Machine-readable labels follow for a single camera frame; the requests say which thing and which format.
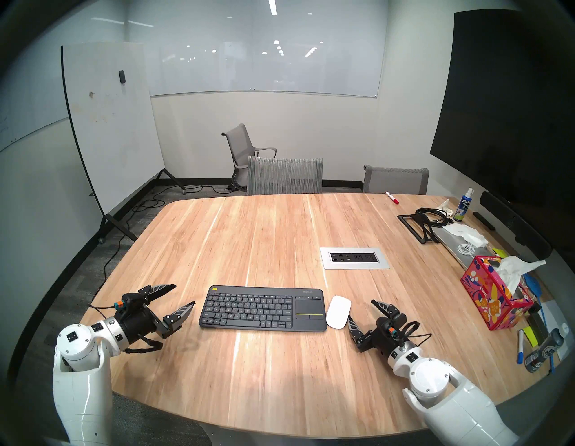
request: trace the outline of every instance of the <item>tissue box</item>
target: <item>tissue box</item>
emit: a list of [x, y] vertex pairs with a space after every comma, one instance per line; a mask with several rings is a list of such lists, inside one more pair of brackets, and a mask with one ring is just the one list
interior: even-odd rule
[[476, 256], [461, 277], [461, 283], [492, 331], [515, 325], [533, 301], [521, 293], [519, 287], [512, 296], [489, 260], [501, 261], [499, 257]]

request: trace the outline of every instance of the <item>chair armrest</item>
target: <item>chair armrest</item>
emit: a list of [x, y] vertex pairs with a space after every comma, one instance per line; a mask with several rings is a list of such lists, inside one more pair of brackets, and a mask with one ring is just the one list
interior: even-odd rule
[[274, 158], [275, 158], [275, 156], [278, 154], [278, 149], [276, 149], [275, 147], [266, 147], [266, 148], [255, 148], [255, 147], [254, 147], [254, 150], [257, 150], [257, 151], [273, 150], [273, 151], [274, 151]]

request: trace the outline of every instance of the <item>red marker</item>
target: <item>red marker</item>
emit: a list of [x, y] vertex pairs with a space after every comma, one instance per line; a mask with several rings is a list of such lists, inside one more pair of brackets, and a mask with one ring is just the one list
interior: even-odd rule
[[386, 192], [385, 194], [389, 197], [389, 199], [390, 199], [392, 202], [394, 202], [395, 204], [399, 204], [399, 201], [397, 201], [397, 198], [395, 198], [395, 197], [394, 197], [393, 195], [391, 195], [389, 192]]

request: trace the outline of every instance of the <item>wooden table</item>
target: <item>wooden table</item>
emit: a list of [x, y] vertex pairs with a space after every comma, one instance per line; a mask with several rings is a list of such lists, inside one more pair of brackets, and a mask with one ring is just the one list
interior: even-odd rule
[[[334, 295], [349, 298], [351, 315], [364, 331], [380, 316], [370, 300], [392, 303], [408, 321], [421, 323], [419, 333], [433, 333], [423, 345], [426, 356], [451, 363], [496, 403], [542, 378], [546, 371], [531, 374], [516, 364], [515, 329], [487, 329], [459, 282], [463, 269], [455, 258], [441, 244], [421, 245], [397, 219], [446, 198], [397, 198], [400, 205], [385, 195], [364, 194], [166, 205], [94, 305], [111, 305], [147, 284], [175, 283], [175, 290], [150, 305], [156, 315], [192, 300], [196, 307], [161, 351], [112, 358], [113, 390], [193, 420], [291, 436], [378, 436], [424, 427], [401, 395], [408, 382], [393, 375], [375, 349], [358, 353], [347, 328], [200, 328], [200, 309], [213, 284], [320, 288], [326, 308]], [[390, 269], [324, 270], [322, 246], [379, 247]], [[82, 323], [99, 319], [88, 310]], [[141, 341], [135, 346], [145, 347]]]

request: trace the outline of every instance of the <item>spray bottle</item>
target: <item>spray bottle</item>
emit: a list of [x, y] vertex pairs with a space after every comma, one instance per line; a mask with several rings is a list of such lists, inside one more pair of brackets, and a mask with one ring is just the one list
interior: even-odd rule
[[463, 195], [461, 197], [461, 201], [459, 202], [459, 206], [457, 206], [457, 210], [455, 211], [455, 215], [453, 216], [453, 219], [456, 222], [460, 222], [463, 221], [463, 217], [465, 216], [465, 212], [467, 212], [467, 209], [469, 208], [469, 204], [471, 203], [471, 195], [473, 194], [473, 189], [469, 188], [467, 190], [467, 192], [465, 193], [465, 195]]
[[555, 353], [559, 347], [563, 345], [565, 336], [569, 333], [569, 327], [566, 323], [562, 324], [560, 328], [551, 330], [547, 339], [541, 346], [525, 358], [525, 368], [527, 371], [534, 373], [539, 367]]

